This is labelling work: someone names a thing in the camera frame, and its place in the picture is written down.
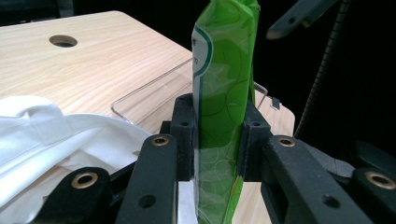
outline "green package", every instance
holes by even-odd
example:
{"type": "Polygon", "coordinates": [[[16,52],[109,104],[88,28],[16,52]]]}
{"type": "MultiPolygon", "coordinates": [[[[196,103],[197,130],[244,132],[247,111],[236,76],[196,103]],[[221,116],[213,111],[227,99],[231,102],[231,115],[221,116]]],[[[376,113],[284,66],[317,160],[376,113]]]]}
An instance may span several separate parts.
{"type": "Polygon", "coordinates": [[[242,189],[236,161],[247,102],[254,102],[259,12],[257,0],[212,0],[192,32],[199,223],[231,223],[242,189]]]}

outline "metal ring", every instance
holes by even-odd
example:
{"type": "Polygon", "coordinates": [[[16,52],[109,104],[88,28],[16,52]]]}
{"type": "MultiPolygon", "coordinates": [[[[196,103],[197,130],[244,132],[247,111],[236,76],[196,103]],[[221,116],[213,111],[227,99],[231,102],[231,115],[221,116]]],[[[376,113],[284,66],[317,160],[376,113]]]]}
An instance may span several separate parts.
{"type": "Polygon", "coordinates": [[[277,143],[283,147],[294,147],[296,143],[291,138],[281,137],[277,139],[277,143]]]}
{"type": "Polygon", "coordinates": [[[75,189],[85,189],[92,186],[98,180],[98,175],[94,172],[86,172],[76,175],[72,181],[72,187],[75,189]],[[83,177],[88,177],[87,181],[80,181],[83,177]]]}
{"type": "Polygon", "coordinates": [[[159,136],[151,140],[151,144],[156,147],[162,147],[168,143],[169,143],[169,139],[163,136],[159,136]]]}
{"type": "Polygon", "coordinates": [[[396,183],[389,177],[375,172],[367,172],[366,178],[381,189],[396,189],[396,183]]]}

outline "light wood tabletop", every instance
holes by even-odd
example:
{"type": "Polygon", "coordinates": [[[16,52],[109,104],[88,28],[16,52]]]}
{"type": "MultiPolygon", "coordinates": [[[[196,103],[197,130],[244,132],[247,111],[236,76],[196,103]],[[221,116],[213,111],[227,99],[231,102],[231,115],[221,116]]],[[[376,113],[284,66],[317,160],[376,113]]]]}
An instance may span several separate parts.
{"type": "MultiPolygon", "coordinates": [[[[0,27],[0,97],[37,95],[65,114],[116,117],[111,111],[115,101],[178,65],[184,63],[185,77],[192,78],[190,59],[189,50],[118,11],[5,26],[0,27]],[[52,36],[76,45],[55,46],[52,36]]],[[[271,103],[266,97],[259,109],[272,133],[292,135],[293,114],[271,103]]],[[[233,223],[270,223],[260,183],[245,184],[233,223]]]]}

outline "clear plastic tray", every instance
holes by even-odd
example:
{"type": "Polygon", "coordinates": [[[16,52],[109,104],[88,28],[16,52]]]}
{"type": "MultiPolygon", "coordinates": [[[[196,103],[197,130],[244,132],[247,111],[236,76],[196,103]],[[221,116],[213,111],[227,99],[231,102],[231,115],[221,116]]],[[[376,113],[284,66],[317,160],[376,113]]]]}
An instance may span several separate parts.
{"type": "MultiPolygon", "coordinates": [[[[171,120],[175,100],[179,95],[192,92],[192,59],[180,64],[150,83],[125,95],[111,106],[111,110],[128,122],[158,133],[163,120],[171,120]]],[[[260,107],[267,90],[255,83],[256,106],[260,107]]]]}

